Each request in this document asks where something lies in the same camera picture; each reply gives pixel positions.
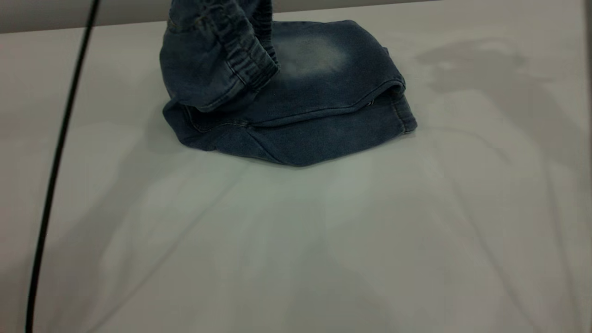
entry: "black wire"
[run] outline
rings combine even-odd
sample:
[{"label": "black wire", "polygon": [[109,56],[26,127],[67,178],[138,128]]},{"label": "black wire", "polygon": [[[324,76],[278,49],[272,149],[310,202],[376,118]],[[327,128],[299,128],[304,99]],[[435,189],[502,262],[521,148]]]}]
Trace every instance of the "black wire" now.
[{"label": "black wire", "polygon": [[56,151],[53,156],[52,171],[49,176],[49,184],[47,186],[47,194],[45,196],[45,205],[43,207],[43,217],[41,218],[41,226],[39,228],[39,236],[37,238],[37,248],[35,249],[35,259],[33,261],[33,272],[31,273],[31,284],[29,285],[29,295],[27,298],[27,317],[25,319],[25,333],[33,333],[33,321],[35,319],[35,300],[37,298],[37,286],[39,284],[39,273],[41,272],[41,260],[43,259],[43,250],[45,249],[45,240],[47,237],[47,227],[49,226],[49,217],[52,212],[53,194],[56,189],[57,175],[60,169],[60,162],[62,160],[62,152],[64,150],[64,143],[66,142],[66,135],[70,118],[72,116],[72,108],[74,100],[76,99],[76,91],[78,90],[78,81],[82,72],[84,58],[86,56],[86,49],[88,48],[88,41],[91,39],[92,27],[95,24],[96,14],[99,10],[99,2],[101,0],[93,0],[91,10],[89,11],[86,20],[86,29],[82,37],[82,44],[78,53],[76,61],[76,69],[70,84],[70,93],[68,95],[68,102],[62,120],[62,128],[57,139]]}]

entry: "denim pants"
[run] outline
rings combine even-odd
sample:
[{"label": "denim pants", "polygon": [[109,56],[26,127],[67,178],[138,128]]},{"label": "denim pants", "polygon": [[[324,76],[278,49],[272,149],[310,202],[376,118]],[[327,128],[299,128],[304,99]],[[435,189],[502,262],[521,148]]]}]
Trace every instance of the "denim pants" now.
[{"label": "denim pants", "polygon": [[388,51],[353,21],[273,22],[271,0],[173,0],[160,53],[179,141],[304,166],[410,133]]}]

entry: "folded jeans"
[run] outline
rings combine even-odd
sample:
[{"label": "folded jeans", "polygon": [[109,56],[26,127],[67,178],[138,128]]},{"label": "folded jeans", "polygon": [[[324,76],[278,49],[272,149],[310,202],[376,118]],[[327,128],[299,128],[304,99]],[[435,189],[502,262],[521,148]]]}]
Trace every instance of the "folded jeans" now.
[{"label": "folded jeans", "polygon": [[304,166],[417,127],[403,76],[359,25],[272,22],[268,0],[240,2],[173,1],[163,114],[181,143]]}]

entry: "white surface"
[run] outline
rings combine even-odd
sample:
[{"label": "white surface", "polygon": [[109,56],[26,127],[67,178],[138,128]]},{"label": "white surface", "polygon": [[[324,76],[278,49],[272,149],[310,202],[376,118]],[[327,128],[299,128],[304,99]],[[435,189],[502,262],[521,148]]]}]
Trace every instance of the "white surface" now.
[{"label": "white surface", "polygon": [[[356,20],[420,125],[304,169],[181,146],[160,115],[164,23],[97,28],[36,331],[590,332],[581,13],[447,0],[277,15]],[[22,330],[80,34],[0,36],[3,332]]]},{"label": "white surface", "polygon": [[[275,12],[426,0],[273,0]],[[102,0],[98,25],[166,21],[171,0]],[[83,27],[91,0],[0,0],[0,33]]]}]

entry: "stitching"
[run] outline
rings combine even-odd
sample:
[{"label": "stitching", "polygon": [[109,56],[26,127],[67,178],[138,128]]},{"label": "stitching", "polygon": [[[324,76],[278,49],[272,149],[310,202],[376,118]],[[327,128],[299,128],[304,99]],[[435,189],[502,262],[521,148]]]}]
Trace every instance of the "stitching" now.
[{"label": "stitching", "polygon": [[371,95],[372,93],[374,93],[376,90],[379,90],[380,88],[382,88],[382,86],[384,86],[384,85],[386,85],[386,84],[388,84],[390,82],[393,82],[393,81],[394,82],[401,83],[399,80],[396,80],[396,79],[388,80],[388,81],[384,82],[383,84],[381,84],[380,86],[378,86],[376,89],[374,89],[371,92],[369,92],[366,95],[364,95],[362,98],[360,98],[359,100],[357,100],[353,104],[350,104],[350,105],[347,105],[347,106],[344,106],[344,107],[320,108],[320,109],[316,109],[316,110],[312,110],[312,111],[307,111],[307,112],[304,112],[304,113],[294,114],[294,115],[291,115],[291,116],[274,118],[274,119],[267,119],[267,120],[264,120],[264,121],[260,121],[258,123],[252,123],[252,125],[262,125],[262,124],[265,124],[265,123],[268,123],[268,122],[271,122],[271,121],[276,121],[276,120],[285,119],[285,118],[294,117],[294,116],[301,116],[303,114],[309,114],[309,113],[313,113],[313,112],[319,112],[319,111],[325,111],[325,110],[341,110],[341,109],[344,109],[344,108],[351,108],[354,105],[356,105],[357,103],[359,103],[360,101],[362,101],[363,99],[365,99],[366,97],[368,97],[369,95]]},{"label": "stitching", "polygon": [[236,75],[236,77],[239,78],[239,80],[245,85],[245,87],[248,87],[249,85],[247,84],[247,82],[245,82],[243,80],[243,78],[234,70],[234,67],[232,67],[231,64],[228,63],[228,60],[225,60],[224,63],[226,64],[226,66],[228,66],[228,68],[230,68],[230,71]]},{"label": "stitching", "polygon": [[391,100],[391,107],[393,110],[395,110],[395,115],[397,115],[397,118],[399,119],[399,121],[401,122],[401,124],[403,124],[403,130],[405,133],[408,133],[409,131],[407,130],[407,125],[405,123],[405,121],[403,121],[403,119],[401,118],[401,114],[399,113],[398,108],[395,106],[395,99],[390,96],[390,100]]},{"label": "stitching", "polygon": [[174,31],[171,31],[170,29],[169,29],[169,31],[171,31],[173,33],[187,33],[187,32],[190,32],[190,31],[195,31],[195,30],[199,29],[199,27],[197,26],[197,24],[200,23],[204,19],[206,19],[206,16],[205,15],[202,15],[202,16],[200,16],[200,17],[198,17],[198,18],[195,19],[195,21],[193,22],[193,25],[190,25],[187,28],[183,28],[180,25],[176,25],[173,22],[173,20],[169,17],[168,23],[170,25],[172,25],[173,27],[175,27],[175,30]]},{"label": "stitching", "polygon": [[[232,29],[232,31],[230,32],[230,34],[231,34],[231,35],[234,37],[234,39],[237,41],[237,45],[239,45],[239,46],[240,46],[240,49],[241,49],[241,50],[243,50],[243,52],[245,52],[245,53],[247,54],[247,57],[249,57],[249,59],[251,59],[251,61],[255,63],[255,66],[257,66],[257,68],[258,68],[259,70],[261,70],[261,67],[259,66],[258,62],[256,62],[256,61],[253,59],[253,57],[251,57],[251,54],[250,54],[250,53],[249,53],[249,52],[248,52],[248,51],[245,49],[244,45],[242,44],[242,39],[241,39],[241,38],[238,38],[238,37],[236,36],[236,33],[235,33],[235,31],[236,31],[236,25],[235,25],[234,21],[230,19],[230,15],[229,15],[229,14],[228,14],[228,12],[226,11],[226,7],[225,7],[225,6],[221,6],[221,8],[222,8],[222,14],[224,15],[224,17],[225,17],[226,21],[227,21],[228,23],[230,23],[230,24],[232,25],[232,27],[233,27],[233,29]],[[247,25],[251,25],[251,27],[253,27],[253,24],[251,24],[251,22],[248,22],[248,20],[247,20]]]},{"label": "stitching", "polygon": [[232,87],[228,88],[228,90],[226,90],[225,92],[222,93],[222,95],[218,98],[216,98],[214,101],[210,102],[209,104],[203,105],[203,108],[208,108],[211,107],[212,105],[216,105],[219,104],[220,101],[224,101],[225,98],[228,98],[228,94],[230,93],[230,91],[232,91],[234,89],[234,87],[236,87],[237,84],[239,84],[240,81],[236,81]]},{"label": "stitching", "polygon": [[189,117],[189,122],[191,123],[191,125],[193,126],[193,128],[195,128],[198,132],[200,133],[208,133],[210,131],[212,131],[215,128],[218,128],[220,126],[225,126],[225,125],[233,125],[233,126],[238,126],[238,127],[246,127],[246,124],[237,124],[237,123],[223,123],[223,124],[216,124],[214,127],[204,130],[202,128],[200,128],[199,125],[196,124],[196,122],[193,121],[193,117],[191,117],[191,112],[189,112],[189,109],[187,108],[187,105],[185,104],[181,104],[183,105],[183,108],[185,108],[185,114],[187,115],[187,117]]},{"label": "stitching", "polygon": [[253,141],[255,141],[255,143],[257,143],[257,145],[261,148],[261,150],[263,150],[264,153],[266,153],[267,155],[269,155],[269,157],[271,157],[272,159],[274,159],[276,163],[288,164],[288,163],[281,162],[279,159],[277,159],[275,156],[273,156],[267,149],[265,149],[263,147],[263,145],[261,145],[261,143],[259,142],[259,140],[257,140],[251,133],[249,133],[249,131],[247,131],[245,129],[245,132],[253,139]]}]

